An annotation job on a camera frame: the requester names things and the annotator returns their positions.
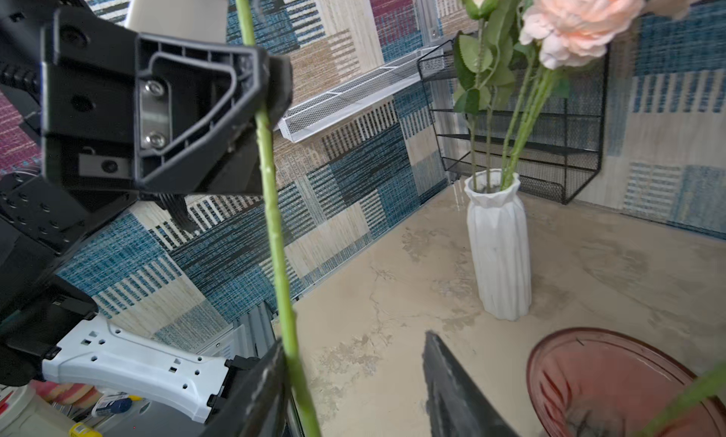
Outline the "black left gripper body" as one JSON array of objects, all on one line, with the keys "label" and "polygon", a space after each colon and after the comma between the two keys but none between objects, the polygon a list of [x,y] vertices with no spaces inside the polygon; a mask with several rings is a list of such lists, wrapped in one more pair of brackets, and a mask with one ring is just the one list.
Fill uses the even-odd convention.
[{"label": "black left gripper body", "polygon": [[1,83],[21,95],[35,172],[3,183],[2,219],[54,255],[72,250],[137,195],[137,35],[84,0],[1,0]]}]

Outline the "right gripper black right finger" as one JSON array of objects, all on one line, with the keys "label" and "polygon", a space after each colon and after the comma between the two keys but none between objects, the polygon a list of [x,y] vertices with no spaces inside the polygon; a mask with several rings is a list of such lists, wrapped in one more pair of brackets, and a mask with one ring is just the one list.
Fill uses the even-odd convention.
[{"label": "right gripper black right finger", "polygon": [[517,436],[438,334],[425,333],[423,351],[433,436]]}]

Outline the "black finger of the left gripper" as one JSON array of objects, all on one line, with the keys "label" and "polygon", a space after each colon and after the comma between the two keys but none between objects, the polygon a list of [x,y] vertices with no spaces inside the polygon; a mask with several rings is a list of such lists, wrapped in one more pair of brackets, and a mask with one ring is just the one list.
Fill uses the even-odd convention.
[{"label": "black finger of the left gripper", "polygon": [[[270,84],[266,104],[268,127],[272,132],[281,120],[293,99],[293,68],[287,56],[270,58]],[[234,144],[236,150],[227,165],[226,193],[228,195],[260,196],[262,174],[260,155],[256,140],[256,123],[252,120],[241,132]]]},{"label": "black finger of the left gripper", "polygon": [[261,47],[140,34],[134,180],[153,193],[261,191],[251,125],[270,86]]}]

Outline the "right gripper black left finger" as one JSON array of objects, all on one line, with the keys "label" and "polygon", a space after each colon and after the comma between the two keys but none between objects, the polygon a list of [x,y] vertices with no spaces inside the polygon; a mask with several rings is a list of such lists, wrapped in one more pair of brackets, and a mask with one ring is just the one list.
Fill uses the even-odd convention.
[{"label": "right gripper black left finger", "polygon": [[224,436],[282,436],[287,426],[289,382],[280,340],[261,359],[239,356],[228,368],[221,393],[211,395],[211,416],[202,434]]}]

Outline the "red ribbed glass vase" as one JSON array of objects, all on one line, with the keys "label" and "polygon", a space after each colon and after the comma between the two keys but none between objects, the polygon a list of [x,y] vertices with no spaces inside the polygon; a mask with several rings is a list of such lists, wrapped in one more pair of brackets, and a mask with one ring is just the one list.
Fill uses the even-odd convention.
[{"label": "red ribbed glass vase", "polygon": [[547,436],[633,436],[696,375],[659,349],[614,331],[575,327],[543,338],[527,390]]}]

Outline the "white ribbed ceramic vase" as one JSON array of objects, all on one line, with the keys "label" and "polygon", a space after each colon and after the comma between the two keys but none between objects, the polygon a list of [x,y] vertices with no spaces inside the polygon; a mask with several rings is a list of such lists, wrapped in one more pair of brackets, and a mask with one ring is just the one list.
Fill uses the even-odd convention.
[{"label": "white ribbed ceramic vase", "polygon": [[506,189],[501,182],[499,168],[464,181],[466,222],[484,309],[499,320],[516,321],[529,313],[532,301],[527,216],[519,177]]}]

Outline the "blue rose stem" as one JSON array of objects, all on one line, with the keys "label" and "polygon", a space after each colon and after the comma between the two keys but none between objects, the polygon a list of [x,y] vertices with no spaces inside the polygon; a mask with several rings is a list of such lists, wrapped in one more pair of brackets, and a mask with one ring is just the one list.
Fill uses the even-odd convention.
[{"label": "blue rose stem", "polygon": [[725,362],[721,362],[711,371],[696,378],[678,397],[675,397],[646,427],[635,436],[656,436],[681,416],[688,414],[705,400],[715,397],[725,388]]}]

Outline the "large blush pink rose stem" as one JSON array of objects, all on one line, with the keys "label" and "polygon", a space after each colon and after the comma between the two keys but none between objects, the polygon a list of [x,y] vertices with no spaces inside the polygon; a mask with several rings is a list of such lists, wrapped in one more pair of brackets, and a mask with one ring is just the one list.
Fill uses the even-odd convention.
[{"label": "large blush pink rose stem", "polygon": [[506,138],[514,145],[502,157],[502,182],[512,185],[520,156],[534,125],[566,73],[602,58],[616,35],[624,32],[646,0],[527,0],[518,45],[527,69]]}]

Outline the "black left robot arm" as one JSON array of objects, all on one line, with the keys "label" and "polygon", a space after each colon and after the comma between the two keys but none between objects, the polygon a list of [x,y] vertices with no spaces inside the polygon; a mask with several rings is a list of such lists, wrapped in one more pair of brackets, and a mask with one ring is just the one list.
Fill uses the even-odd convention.
[{"label": "black left robot arm", "polygon": [[139,200],[190,228],[192,194],[260,195],[255,114],[293,100],[290,60],[262,47],[135,32],[84,0],[1,0],[1,85],[39,166],[1,180],[1,382],[108,387],[164,404],[208,436],[282,433],[283,346],[201,357],[118,327],[59,268]]}]

